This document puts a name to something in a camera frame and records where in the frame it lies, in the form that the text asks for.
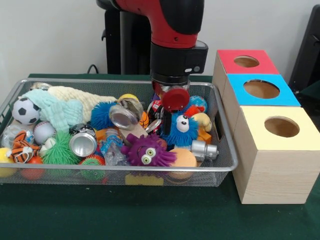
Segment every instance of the wooden shape sorter box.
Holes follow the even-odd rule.
[[[300,106],[279,74],[228,74],[222,102],[232,135],[240,106]]]
[[[212,83],[224,95],[227,74],[276,74],[279,72],[264,50],[218,50]]]
[[[304,204],[320,172],[320,133],[298,106],[241,106],[233,171],[243,204]]]

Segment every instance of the googly eyes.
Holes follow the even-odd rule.
[[[189,119],[185,115],[180,115],[176,118],[176,128],[182,132],[186,133],[189,130]]]
[[[145,151],[145,154],[153,158],[156,155],[156,150],[154,148],[152,148],[152,147],[149,147]]]
[[[142,157],[141,157],[141,161],[142,161],[142,163],[144,164],[144,165],[147,165],[147,164],[150,164],[151,163],[151,157],[149,156],[149,155],[147,155],[147,154],[145,154],[145,155],[143,155]]]
[[[152,158],[156,155],[156,149],[149,147],[145,150],[145,155],[141,157],[141,161],[144,165],[150,164]]]

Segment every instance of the wire mesh basket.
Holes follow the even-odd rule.
[[[19,96],[36,83],[72,87],[101,96],[136,95],[146,109],[153,95],[150,81],[86,80],[27,78],[18,82],[0,107],[0,135],[12,122],[12,107]],[[198,167],[147,167],[147,166],[95,166],[59,164],[0,163],[0,183],[11,184],[66,184],[66,185],[146,185],[218,187],[228,172],[238,165],[235,146],[230,134],[221,97],[211,83],[192,82],[190,96],[198,95],[208,103],[212,125],[212,143],[219,155],[205,160]]]

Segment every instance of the purple octopus toy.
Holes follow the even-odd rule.
[[[132,166],[169,167],[177,159],[175,152],[167,152],[156,134],[140,138],[129,134],[126,139],[132,146],[123,146],[121,153]]]

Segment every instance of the black cable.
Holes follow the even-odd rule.
[[[91,64],[91,65],[90,65],[90,67],[89,67],[88,71],[86,71],[86,73],[89,74],[92,68],[95,69],[95,73],[96,73],[96,74],[99,74],[98,68],[97,68],[97,66],[94,65],[94,64]]]

